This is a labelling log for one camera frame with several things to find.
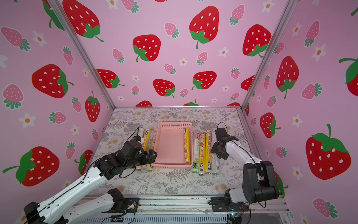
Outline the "clear white wrap roll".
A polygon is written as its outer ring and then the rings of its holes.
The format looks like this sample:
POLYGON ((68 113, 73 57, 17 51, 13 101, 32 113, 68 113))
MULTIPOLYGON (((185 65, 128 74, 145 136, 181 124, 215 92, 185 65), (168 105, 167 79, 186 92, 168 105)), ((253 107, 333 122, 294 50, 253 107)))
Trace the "clear white wrap roll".
MULTIPOLYGON (((211 148, 211 151, 213 151, 213 149, 214 149, 214 144, 216 143, 215 132, 212 132, 212 133, 211 133, 211 136, 212 136, 212 141, 211 141, 212 148, 211 148)), ((212 168, 212 175, 217 176, 217 175, 220 174, 218 157, 217 157, 216 154, 213 153, 213 152, 212 152, 212 167, 211 167, 211 168, 212 168)))

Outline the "yellow wrap roll blue label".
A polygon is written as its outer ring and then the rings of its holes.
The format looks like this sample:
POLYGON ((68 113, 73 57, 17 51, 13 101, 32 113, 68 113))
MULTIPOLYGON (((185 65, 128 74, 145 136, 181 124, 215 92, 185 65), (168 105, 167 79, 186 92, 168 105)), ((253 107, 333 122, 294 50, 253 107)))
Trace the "yellow wrap roll blue label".
POLYGON ((205 158, 204 158, 204 171, 205 174, 211 174, 211 133, 205 134, 205 158))

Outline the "yellow wrap roll red label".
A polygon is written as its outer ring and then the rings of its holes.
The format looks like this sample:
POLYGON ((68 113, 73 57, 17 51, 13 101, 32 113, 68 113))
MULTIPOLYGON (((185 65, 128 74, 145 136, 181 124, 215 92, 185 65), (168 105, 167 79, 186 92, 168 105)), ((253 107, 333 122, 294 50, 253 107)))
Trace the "yellow wrap roll red label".
POLYGON ((205 149, 206 149, 206 134, 200 134, 200 151, 199 151, 199 175, 205 175, 205 149))

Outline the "white green grape wrap roll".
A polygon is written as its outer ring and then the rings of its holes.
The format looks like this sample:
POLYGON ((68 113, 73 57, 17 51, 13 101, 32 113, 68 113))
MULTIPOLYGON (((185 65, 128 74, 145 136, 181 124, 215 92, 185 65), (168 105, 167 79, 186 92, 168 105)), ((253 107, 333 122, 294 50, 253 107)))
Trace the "white green grape wrap roll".
POLYGON ((200 154, 200 133, 198 131, 194 131, 192 172, 195 174, 199 172, 199 154, 200 154))

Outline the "slim yellow wrap roll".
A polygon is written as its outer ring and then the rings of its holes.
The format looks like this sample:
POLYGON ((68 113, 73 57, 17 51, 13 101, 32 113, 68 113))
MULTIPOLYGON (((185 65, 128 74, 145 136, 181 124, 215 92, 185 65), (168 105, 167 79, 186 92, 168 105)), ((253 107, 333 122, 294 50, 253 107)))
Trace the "slim yellow wrap roll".
MULTIPOLYGON (((157 137, 157 131, 154 131, 154 133, 151 136, 150 147, 148 149, 154 150, 156 137, 157 137)), ((148 164, 146 168, 146 172, 152 172, 152 170, 153 170, 152 164, 148 164)))
POLYGON ((191 153, 190 153, 190 138, 189 138, 189 129, 184 129, 184 156, 185 156, 185 165, 191 164, 191 153))

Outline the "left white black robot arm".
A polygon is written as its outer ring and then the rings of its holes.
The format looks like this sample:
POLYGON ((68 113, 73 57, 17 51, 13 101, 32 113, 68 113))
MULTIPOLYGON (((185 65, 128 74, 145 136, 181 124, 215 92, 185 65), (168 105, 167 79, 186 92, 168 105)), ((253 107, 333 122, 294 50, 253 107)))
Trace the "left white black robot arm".
POLYGON ((75 224, 102 212, 123 210, 125 198, 118 189, 111 189, 79 206, 76 203, 113 177, 121 176, 126 169, 153 164, 157 155, 154 150, 143 150, 138 141, 126 141, 122 149, 96 160, 66 189, 41 203, 31 202, 25 206, 26 223, 75 224))

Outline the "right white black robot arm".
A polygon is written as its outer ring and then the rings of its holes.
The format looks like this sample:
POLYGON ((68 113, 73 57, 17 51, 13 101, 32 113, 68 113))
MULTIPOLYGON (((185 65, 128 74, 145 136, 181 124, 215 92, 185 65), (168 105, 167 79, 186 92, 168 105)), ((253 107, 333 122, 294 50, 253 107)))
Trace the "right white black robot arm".
POLYGON ((238 138, 227 133, 225 128, 215 130, 216 140, 211 153, 227 160, 230 156, 242 166, 242 185, 228 189, 224 194, 227 207, 238 203, 261 203, 279 198, 274 166, 270 161, 262 161, 244 149, 238 138))

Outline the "large yellow wrap roll left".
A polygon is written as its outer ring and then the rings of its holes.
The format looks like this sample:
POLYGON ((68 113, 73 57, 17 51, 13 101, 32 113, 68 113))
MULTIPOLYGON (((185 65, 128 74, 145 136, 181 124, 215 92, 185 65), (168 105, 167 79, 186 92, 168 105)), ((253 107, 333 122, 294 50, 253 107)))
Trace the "large yellow wrap roll left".
POLYGON ((149 137, 150 137, 150 129, 144 129, 144 142, 142 144, 142 148, 143 148, 144 151, 147 150, 149 137))

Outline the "pink plastic perforated basket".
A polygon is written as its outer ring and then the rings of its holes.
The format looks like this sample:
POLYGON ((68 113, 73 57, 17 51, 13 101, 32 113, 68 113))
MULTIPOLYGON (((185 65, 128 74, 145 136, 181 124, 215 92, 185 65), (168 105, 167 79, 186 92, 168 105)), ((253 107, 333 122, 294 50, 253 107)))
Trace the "pink plastic perforated basket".
POLYGON ((154 151, 157 168, 190 169, 193 165, 193 124, 191 122, 162 121, 158 124, 154 151), (191 164, 185 165, 184 129, 189 129, 191 164))

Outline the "white green wrap roll left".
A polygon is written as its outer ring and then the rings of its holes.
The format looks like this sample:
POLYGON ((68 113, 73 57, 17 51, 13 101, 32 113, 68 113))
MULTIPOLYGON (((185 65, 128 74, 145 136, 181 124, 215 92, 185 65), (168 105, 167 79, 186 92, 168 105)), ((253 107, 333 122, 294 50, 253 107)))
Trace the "white green wrap roll left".
MULTIPOLYGON (((139 127, 138 130, 137 130, 137 133, 135 134, 135 136, 139 136, 140 137, 139 142, 141 144, 143 144, 143 142, 144 142, 144 129, 139 127)), ((141 171, 142 169, 143 169, 143 166, 137 166, 137 170, 141 171)))

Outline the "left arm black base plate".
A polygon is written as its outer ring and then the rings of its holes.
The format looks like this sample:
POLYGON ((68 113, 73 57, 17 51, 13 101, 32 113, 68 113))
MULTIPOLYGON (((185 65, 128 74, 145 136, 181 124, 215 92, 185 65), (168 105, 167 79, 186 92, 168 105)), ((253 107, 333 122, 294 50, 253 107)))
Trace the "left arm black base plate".
POLYGON ((129 210, 136 213, 138 210, 139 201, 140 198, 138 197, 125 197, 123 200, 115 202, 111 209, 111 212, 124 213, 125 210, 129 210))

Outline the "aluminium front rail frame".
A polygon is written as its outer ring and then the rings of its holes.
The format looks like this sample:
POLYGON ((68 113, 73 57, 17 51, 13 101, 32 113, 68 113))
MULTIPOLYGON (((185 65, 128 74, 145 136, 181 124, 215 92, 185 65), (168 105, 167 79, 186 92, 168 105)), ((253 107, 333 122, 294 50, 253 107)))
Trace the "aluminium front rail frame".
MULTIPOLYGON (((140 198, 138 210, 125 210, 124 213, 111 211, 102 212, 81 221, 89 222, 92 217, 99 216, 100 224, 139 224, 139 223, 243 223, 253 224, 258 221, 258 215, 263 216, 263 223, 268 223, 277 217, 282 224, 294 222, 292 214, 283 198, 266 203, 265 207, 255 203, 249 204, 247 212, 214 212, 208 204, 211 197, 223 195, 128 195, 125 197, 140 198)), ((94 200, 86 197, 85 203, 94 200)))

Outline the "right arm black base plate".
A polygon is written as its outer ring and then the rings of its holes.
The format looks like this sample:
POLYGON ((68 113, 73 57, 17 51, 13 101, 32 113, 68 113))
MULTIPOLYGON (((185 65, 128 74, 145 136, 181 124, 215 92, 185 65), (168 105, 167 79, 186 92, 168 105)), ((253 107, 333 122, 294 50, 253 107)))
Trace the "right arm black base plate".
POLYGON ((211 197, 208 202, 214 212, 247 212, 249 204, 245 202, 233 203, 229 197, 211 197))

